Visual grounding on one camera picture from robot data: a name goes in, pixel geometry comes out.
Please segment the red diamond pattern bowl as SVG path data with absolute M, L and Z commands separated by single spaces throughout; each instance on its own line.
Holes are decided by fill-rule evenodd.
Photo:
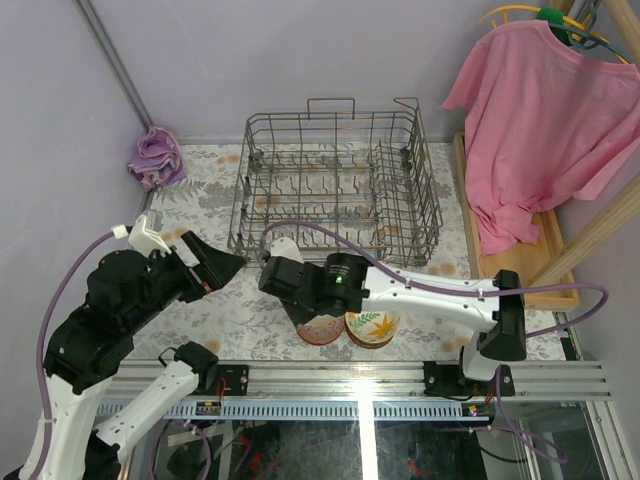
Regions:
M 343 316 L 321 315 L 298 326 L 296 333 L 309 345 L 324 346 L 338 339 L 344 328 L 345 321 Z

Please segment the orange leaf floral bowl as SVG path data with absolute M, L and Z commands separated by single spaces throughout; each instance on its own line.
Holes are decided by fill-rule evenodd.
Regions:
M 389 344 L 401 320 L 398 312 L 347 312 L 344 315 L 348 336 L 356 345 L 366 349 L 378 349 Z

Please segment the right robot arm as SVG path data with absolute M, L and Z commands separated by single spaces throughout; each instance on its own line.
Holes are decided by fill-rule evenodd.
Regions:
M 472 330 L 456 369 L 458 387 L 478 394 L 499 365 L 527 358 L 524 301 L 517 273 L 455 280 L 393 269 L 364 254 L 332 253 L 320 265 L 304 261 L 291 239 L 274 241 L 259 289 L 280 300 L 294 325 L 323 315 L 424 314 Z

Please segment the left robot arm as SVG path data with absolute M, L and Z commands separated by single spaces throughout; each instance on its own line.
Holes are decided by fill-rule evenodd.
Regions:
M 84 303 L 37 359 L 43 412 L 28 459 L 8 478 L 115 479 L 136 444 L 180 400 L 223 394 L 217 356 L 189 341 L 124 410 L 95 422 L 135 335 L 173 302 L 191 303 L 224 288 L 246 264 L 191 231 L 181 238 L 196 265 L 186 265 L 173 249 L 126 249 L 103 257 L 89 274 Z

